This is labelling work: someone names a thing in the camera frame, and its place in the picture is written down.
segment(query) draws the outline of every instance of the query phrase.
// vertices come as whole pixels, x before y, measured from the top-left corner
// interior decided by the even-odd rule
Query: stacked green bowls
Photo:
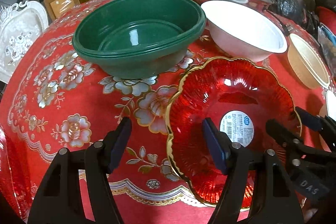
[[[110,75],[144,79],[181,61],[205,21],[192,0],[115,0],[79,24],[73,47]]]

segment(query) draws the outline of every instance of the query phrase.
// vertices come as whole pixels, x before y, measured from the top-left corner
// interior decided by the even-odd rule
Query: scalloped bowl rim
[[[291,98],[291,100],[293,102],[293,109],[294,109],[294,112],[296,113],[296,116],[297,116],[297,118],[299,120],[299,123],[300,123],[300,134],[299,134],[299,137],[302,134],[302,121],[301,121],[301,118],[300,118],[298,112],[295,110],[295,104],[294,104],[294,100],[293,100],[292,94],[289,92],[289,90],[285,86],[283,86],[283,85],[281,85],[279,83],[279,80],[278,80],[277,76],[272,71],[270,71],[269,69],[267,69],[265,67],[257,66],[254,62],[252,62],[251,60],[245,59],[245,58],[226,58],[224,56],[215,56],[215,57],[212,57],[212,58],[208,59],[203,65],[195,66],[195,67],[189,69],[182,76],[182,78],[181,78],[181,80],[179,82],[179,85],[178,85],[177,92],[170,98],[169,103],[168,103],[167,108],[166,108],[165,123],[166,123],[166,128],[167,128],[167,131],[168,131],[168,137],[167,137],[167,143],[166,143],[167,157],[168,157],[170,165],[172,166],[172,169],[173,169],[174,173],[176,173],[176,175],[178,175],[185,182],[187,182],[187,184],[188,184],[191,192],[195,196],[195,198],[200,203],[202,203],[204,205],[207,205],[207,206],[210,206],[210,207],[216,207],[217,203],[208,202],[208,201],[204,200],[203,198],[201,198],[199,196],[199,194],[194,190],[194,187],[193,187],[193,184],[191,182],[191,179],[188,176],[184,175],[184,173],[176,165],[176,162],[174,160],[174,155],[173,155],[173,149],[172,149],[173,139],[174,139],[174,132],[171,129],[169,113],[170,113],[171,106],[173,105],[173,103],[175,102],[175,100],[179,97],[179,95],[183,92],[183,85],[184,85],[185,80],[188,78],[188,76],[192,72],[194,72],[195,70],[204,69],[207,64],[209,64],[211,61],[216,60],[216,59],[224,59],[224,60],[227,60],[227,61],[245,60],[245,61],[248,61],[251,64],[253,64],[254,67],[259,68],[259,69],[267,70],[271,75],[273,75],[273,77],[275,78],[275,80],[278,83],[278,85],[280,87],[284,88],[288,92],[288,94],[289,94],[289,96],[290,96],[290,98]],[[246,210],[249,210],[249,208],[241,208],[240,211],[243,212],[243,211],[246,211]]]

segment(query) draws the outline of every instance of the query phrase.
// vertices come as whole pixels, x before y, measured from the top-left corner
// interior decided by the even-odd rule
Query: tan paper bowl
[[[301,82],[310,89],[328,88],[328,72],[315,50],[298,35],[291,33],[289,37],[288,61]]]

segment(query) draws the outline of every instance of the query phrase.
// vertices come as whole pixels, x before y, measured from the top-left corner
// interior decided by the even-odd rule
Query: barcode
[[[232,122],[226,123],[226,134],[229,138],[232,138]]]

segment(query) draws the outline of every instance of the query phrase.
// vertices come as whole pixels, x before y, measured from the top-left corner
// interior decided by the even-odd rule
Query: product label sticker
[[[234,110],[225,114],[220,121],[219,130],[225,132],[232,142],[248,146],[254,136],[253,123],[244,112]]]

